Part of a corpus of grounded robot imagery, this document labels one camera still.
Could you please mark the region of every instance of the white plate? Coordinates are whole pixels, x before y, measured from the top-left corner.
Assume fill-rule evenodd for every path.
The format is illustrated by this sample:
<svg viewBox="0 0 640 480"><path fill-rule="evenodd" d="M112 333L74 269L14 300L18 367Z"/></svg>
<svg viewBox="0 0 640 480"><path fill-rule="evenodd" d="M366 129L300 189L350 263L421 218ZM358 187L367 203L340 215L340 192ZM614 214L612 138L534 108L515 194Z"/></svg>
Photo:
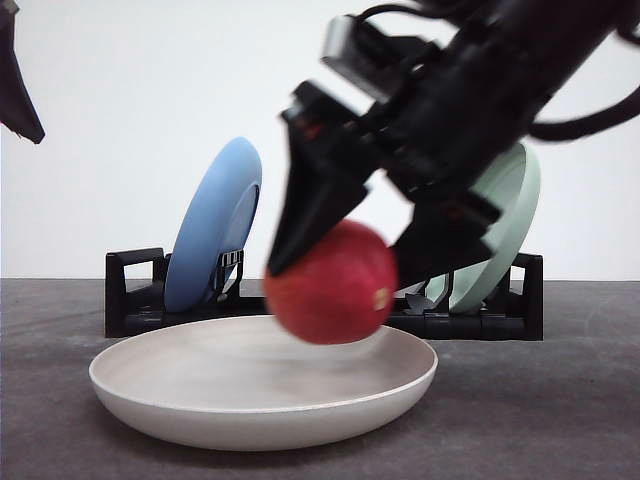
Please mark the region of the white plate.
<svg viewBox="0 0 640 480"><path fill-rule="evenodd" d="M516 258L538 205L540 166L533 151L515 145L498 157L473 186L480 196L503 211L483 240L493 250L490 260L456 270L449 310L464 313L477 310L496 288ZM444 275L427 285L427 297L435 300L444 288Z"/></svg>
<svg viewBox="0 0 640 480"><path fill-rule="evenodd" d="M438 364L413 335L381 327L318 346L272 316L207 320L145 333L100 353L102 403L154 437L217 450L283 450L343 440L411 408Z"/></svg>

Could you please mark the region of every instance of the plate rim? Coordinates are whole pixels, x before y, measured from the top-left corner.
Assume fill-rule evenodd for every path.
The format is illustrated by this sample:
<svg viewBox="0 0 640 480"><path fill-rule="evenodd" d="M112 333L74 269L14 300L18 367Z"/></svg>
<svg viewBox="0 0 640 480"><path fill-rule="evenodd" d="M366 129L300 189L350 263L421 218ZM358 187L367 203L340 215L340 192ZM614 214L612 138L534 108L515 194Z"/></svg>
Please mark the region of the plate rim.
<svg viewBox="0 0 640 480"><path fill-rule="evenodd" d="M116 397L116 398L118 398L120 400L125 400L127 402L135 403L135 404L142 405L142 406L145 406L145 407L153 407L153 408L159 408L159 409L165 409L165 410L173 410L173 411L180 411L180 412L190 412L190 413L209 413L209 414L220 414L220 415L293 413L293 412L304 412L304 411L313 411L313 410L322 410L322 409L332 409L332 408L344 407L344 406L349 406L349 405L357 405L357 404L366 403L366 402L370 402L370 401L373 401L373 400L379 400L379 399L382 399L382 398L385 398L385 397L389 397L389 396L398 394L398 393L400 393L402 391L409 390L412 387L415 387L416 385L419 385L420 383L424 382L429 377L432 377L435 374L436 368L438 367L438 363L439 363L438 354L436 353L435 349L429 343L424 341L423 339L420 339L420 338L416 337L415 335L412 335L412 334L410 334L408 332L405 332L403 330L399 330L397 328L389 327L387 325L381 325L380 329L386 329L386 330L392 330L392 331L395 331L395 332L399 332L401 335L405 335L407 337L410 337L412 340L420 342L423 346L425 346L428 350L431 351L431 354L433 355L433 363L431 364L431 366L428 368L428 370L426 372L424 372L422 375L420 375L418 378L412 380L411 382L405 383L404 385L400 385L399 387L395 387L395 388L392 388L390 390L385 390L383 392L373 393L371 395L364 395L364 396L357 397L357 398L352 398L352 399L349 399L349 400L340 400L340 401L328 402L328 403L316 403L316 404L301 405L301 406L296 406L296 407L273 407L273 408L203 408L203 407L188 407L187 408L187 407L179 407L179 406L176 406L176 405L170 405L170 404L164 404L164 403L158 403L158 402L151 402L151 401L148 401L148 400L140 400L140 399L136 399L136 398L130 397L128 395L122 395L122 394L116 393L113 389L106 387L103 382L99 381L96 378L95 367L96 367L96 364L98 362L100 362L101 358L103 358L104 356L109 355L110 353L112 353L112 349L114 349L115 347L118 347L120 345L129 343L129 342L134 342L134 341L136 341L137 339L141 338L144 335L160 334L160 333L165 333L166 331L169 331L169 330L172 330L172 329L176 329L176 328L192 327L196 323L197 324L211 324L211 323L214 323L214 322L237 320L237 319L242 319L242 318L265 318L265 319L276 320L275 319L275 315L248 315L248 316L239 316L239 317L213 318L213 319L209 319L209 320L202 320L202 321L199 321L199 322L183 323L183 324L180 324L180 325L173 325L173 326L170 326L170 327L164 327L164 328L161 328L161 329L158 329L158 330L153 330L151 332L147 332L147 333L143 333L143 334L140 334L140 335L136 335L134 337L126 338L126 339L124 339L124 340L122 340L120 342L117 342L117 343L115 343L113 345L110 345L109 347L105 348L104 350L102 350L100 353L98 353L98 355L96 355L93 358L93 360L89 364L89 378L91 379L91 383L94 385L94 388L97 387L97 388L101 389L102 391L108 393L109 395L111 395L113 397Z"/></svg>

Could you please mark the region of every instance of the dish rack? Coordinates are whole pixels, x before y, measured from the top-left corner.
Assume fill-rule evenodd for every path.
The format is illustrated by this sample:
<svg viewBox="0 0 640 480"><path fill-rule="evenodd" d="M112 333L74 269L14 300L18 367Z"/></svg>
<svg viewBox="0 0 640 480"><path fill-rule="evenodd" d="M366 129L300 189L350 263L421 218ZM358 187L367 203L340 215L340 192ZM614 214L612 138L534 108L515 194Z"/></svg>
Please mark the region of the dish rack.
<svg viewBox="0 0 640 480"><path fill-rule="evenodd" d="M264 297L241 295L244 250L221 254L215 275L219 285L211 299L187 312L170 313L164 309L164 282L171 254L162 248L112 252L106 255L105 336L138 335L158 328L212 318L264 315L268 310ZM125 267L153 263L151 283L127 290ZM224 285L225 272L236 268L236 278ZM511 288L513 267L524 269L522 291ZM445 290L435 301L424 295L426 284L416 293L396 298L385 325L433 340L542 340L543 339L543 258L519 253L510 268L482 306L463 315L449 311L455 273L447 274Z"/></svg>

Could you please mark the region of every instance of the black object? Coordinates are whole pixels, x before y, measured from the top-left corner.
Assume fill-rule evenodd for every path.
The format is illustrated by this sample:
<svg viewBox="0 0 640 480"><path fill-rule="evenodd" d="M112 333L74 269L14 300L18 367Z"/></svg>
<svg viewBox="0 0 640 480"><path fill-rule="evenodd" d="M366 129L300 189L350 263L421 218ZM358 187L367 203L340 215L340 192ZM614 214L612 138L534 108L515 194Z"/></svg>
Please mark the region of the black object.
<svg viewBox="0 0 640 480"><path fill-rule="evenodd" d="M508 271L477 313L451 314L449 297L454 276L451 272L448 289L435 306L421 314L399 313L402 307L410 308L406 297L399 299L386 325L433 340L542 340L542 257L519 253L513 266L525 270L522 293L510 289Z"/></svg>
<svg viewBox="0 0 640 480"><path fill-rule="evenodd" d="M164 310L164 282L171 254L161 248L107 253L105 277L105 336L126 337L181 323L211 318L266 313L262 297L240 296L244 251L225 252L214 275L218 287L211 299L187 312ZM153 262L151 284L127 292L124 267ZM237 277L226 290L225 272L236 266Z"/></svg>
<svg viewBox="0 0 640 480"><path fill-rule="evenodd" d="M0 2L0 122L33 143L40 143L44 138L44 129L29 98L13 51L17 12L18 6L12 0Z"/></svg>
<svg viewBox="0 0 640 480"><path fill-rule="evenodd" d="M126 337L182 323L220 317L267 314L263 297L241 296L244 252L237 250L220 255L216 275L219 285L207 303L182 313L164 311L163 289L170 254L161 248L108 253L105 279L105 336ZM151 284L127 292L127 265L153 262ZM224 288L224 272L237 266L237 277ZM510 291L507 272L484 307L474 315L454 315L448 310L453 274L449 289L436 305L420 312L410 312L407 297L396 299L394 311L386 324L429 339L542 340L542 257L520 253L513 266L525 270L521 294Z"/></svg>
<svg viewBox="0 0 640 480"><path fill-rule="evenodd" d="M376 102L357 115L310 82L296 89L283 113L291 170L271 274L285 271L358 205L378 168L415 204L412 223L392 247L401 286L478 263L491 255L481 238L501 212L469 190L499 154L529 133L567 140L640 113L634 92L583 119L535 123L607 35L637 41L639 0L420 3L417 14L460 27L445 48L387 36L368 21L385 11L416 13L405 6L331 23L323 60ZM429 255L417 257L419 251Z"/></svg>

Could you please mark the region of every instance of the light green plate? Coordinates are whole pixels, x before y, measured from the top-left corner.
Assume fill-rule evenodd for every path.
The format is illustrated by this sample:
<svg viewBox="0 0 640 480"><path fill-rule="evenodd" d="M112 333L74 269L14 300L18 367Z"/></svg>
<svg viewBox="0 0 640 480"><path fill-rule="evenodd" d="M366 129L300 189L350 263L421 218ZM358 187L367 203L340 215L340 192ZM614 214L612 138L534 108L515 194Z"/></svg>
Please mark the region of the light green plate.
<svg viewBox="0 0 640 480"><path fill-rule="evenodd" d="M540 166L528 146L516 144L498 157L473 186L473 190L503 211L483 237L494 256L485 262L456 270L449 310L475 311L511 267L529 231L540 195ZM427 285L430 300L440 296L445 276Z"/></svg>

